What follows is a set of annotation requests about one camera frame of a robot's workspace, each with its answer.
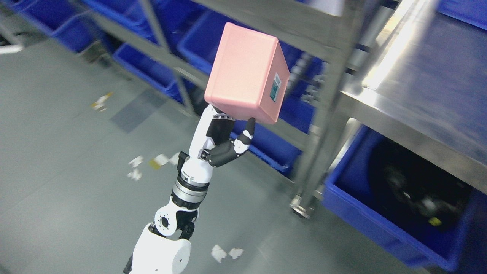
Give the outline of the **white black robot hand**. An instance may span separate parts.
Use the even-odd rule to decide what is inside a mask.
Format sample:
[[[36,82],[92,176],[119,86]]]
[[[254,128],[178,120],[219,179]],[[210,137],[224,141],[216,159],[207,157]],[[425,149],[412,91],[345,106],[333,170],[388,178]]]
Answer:
[[[239,158],[249,149],[255,134],[255,118],[247,120],[244,131],[234,139],[230,135],[235,118],[209,104],[193,135],[188,160],[181,167],[181,177],[189,185],[209,184],[214,168]]]

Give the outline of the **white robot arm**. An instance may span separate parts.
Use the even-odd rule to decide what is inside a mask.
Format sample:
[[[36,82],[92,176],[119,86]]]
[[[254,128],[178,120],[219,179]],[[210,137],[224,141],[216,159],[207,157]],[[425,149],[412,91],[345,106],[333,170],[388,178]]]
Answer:
[[[189,162],[189,155],[181,151],[169,202],[144,227],[123,269],[124,274],[180,274],[187,267],[190,238],[199,217],[199,206],[209,188],[209,183],[190,184],[189,177],[183,174],[183,167]]]

